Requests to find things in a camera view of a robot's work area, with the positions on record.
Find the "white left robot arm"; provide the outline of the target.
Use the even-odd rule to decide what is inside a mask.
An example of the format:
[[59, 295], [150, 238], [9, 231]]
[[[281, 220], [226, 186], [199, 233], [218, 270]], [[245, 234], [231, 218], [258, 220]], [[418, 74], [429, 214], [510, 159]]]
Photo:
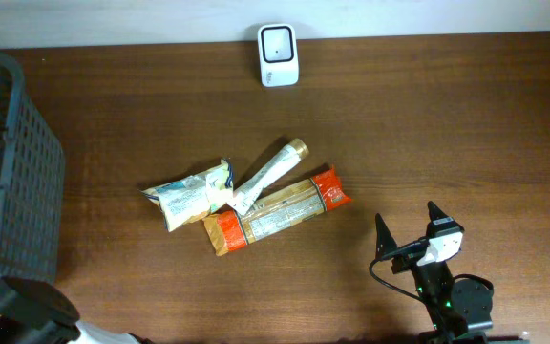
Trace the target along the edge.
[[0, 274], [0, 343], [148, 343], [82, 321], [74, 304], [53, 285]]

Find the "white tube gold cap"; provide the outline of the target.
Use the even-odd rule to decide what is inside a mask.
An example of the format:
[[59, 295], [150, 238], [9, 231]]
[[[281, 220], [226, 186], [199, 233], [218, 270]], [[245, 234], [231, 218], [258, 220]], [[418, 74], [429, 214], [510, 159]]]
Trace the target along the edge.
[[271, 184], [294, 168], [309, 154], [306, 144], [294, 139], [286, 144], [253, 177], [233, 191], [227, 202], [240, 215], [245, 215], [258, 200], [260, 194]]

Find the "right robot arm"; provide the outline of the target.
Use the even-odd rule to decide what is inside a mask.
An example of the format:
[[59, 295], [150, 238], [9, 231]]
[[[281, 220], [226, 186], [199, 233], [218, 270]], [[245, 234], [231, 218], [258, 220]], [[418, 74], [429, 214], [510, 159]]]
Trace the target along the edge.
[[[426, 308], [433, 328], [420, 333], [418, 343], [486, 343], [486, 332], [493, 328], [494, 285], [476, 275], [451, 274], [447, 261], [461, 251], [465, 229], [434, 202], [429, 201], [427, 207], [426, 233], [403, 246], [395, 242], [382, 216], [375, 216], [377, 239], [370, 276]], [[376, 275], [374, 266], [386, 261], [391, 262], [394, 274], [412, 274], [415, 293]]]

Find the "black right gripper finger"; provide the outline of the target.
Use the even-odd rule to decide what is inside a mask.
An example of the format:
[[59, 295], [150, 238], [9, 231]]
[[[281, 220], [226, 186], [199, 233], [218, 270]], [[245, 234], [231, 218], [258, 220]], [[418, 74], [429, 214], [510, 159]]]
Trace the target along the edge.
[[426, 235], [436, 238], [455, 233], [455, 220], [442, 211], [433, 201], [427, 203], [430, 221], [427, 224]]
[[388, 260], [391, 257], [391, 254], [398, 249], [398, 245], [393, 239], [390, 230], [379, 213], [375, 215], [375, 224], [377, 234], [375, 243], [375, 259], [377, 261]]

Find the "orange spaghetti packet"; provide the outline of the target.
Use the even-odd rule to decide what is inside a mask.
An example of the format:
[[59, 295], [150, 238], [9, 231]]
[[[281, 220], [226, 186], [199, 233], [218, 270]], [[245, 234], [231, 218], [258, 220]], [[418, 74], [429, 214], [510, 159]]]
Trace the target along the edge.
[[351, 202], [334, 168], [257, 200], [244, 215], [234, 210], [202, 221], [218, 256]]

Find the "cream snack bag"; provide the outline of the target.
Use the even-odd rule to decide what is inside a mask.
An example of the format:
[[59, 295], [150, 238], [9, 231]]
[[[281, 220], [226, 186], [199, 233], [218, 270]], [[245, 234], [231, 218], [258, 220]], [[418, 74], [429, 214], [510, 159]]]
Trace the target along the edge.
[[142, 190], [164, 216], [169, 232], [216, 212], [233, 196], [233, 166], [220, 164], [181, 180]]

